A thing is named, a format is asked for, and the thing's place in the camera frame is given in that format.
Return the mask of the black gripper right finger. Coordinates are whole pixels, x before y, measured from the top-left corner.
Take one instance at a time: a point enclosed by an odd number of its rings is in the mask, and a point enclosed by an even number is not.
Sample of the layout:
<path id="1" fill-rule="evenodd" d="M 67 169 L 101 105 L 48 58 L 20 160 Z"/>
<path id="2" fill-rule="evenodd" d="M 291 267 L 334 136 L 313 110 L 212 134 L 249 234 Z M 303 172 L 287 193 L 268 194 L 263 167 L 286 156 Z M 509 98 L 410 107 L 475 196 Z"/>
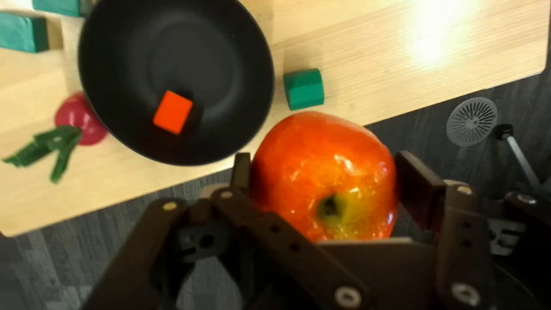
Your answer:
<path id="1" fill-rule="evenodd" d="M 398 151 L 394 163 L 401 205 L 420 229 L 439 231 L 444 213 L 444 181 L 411 151 Z"/>

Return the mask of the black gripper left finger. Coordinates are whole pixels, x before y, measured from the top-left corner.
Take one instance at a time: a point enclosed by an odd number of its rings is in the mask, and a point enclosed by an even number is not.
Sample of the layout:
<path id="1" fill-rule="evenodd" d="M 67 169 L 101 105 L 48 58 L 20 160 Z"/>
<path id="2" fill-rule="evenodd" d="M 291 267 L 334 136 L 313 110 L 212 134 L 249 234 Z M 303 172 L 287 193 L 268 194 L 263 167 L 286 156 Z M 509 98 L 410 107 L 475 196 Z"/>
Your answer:
<path id="1" fill-rule="evenodd" d="M 251 170 L 251 155 L 249 153 L 236 153 L 234 165 L 231 174 L 231 189 L 234 193 L 249 193 L 249 170 Z"/>

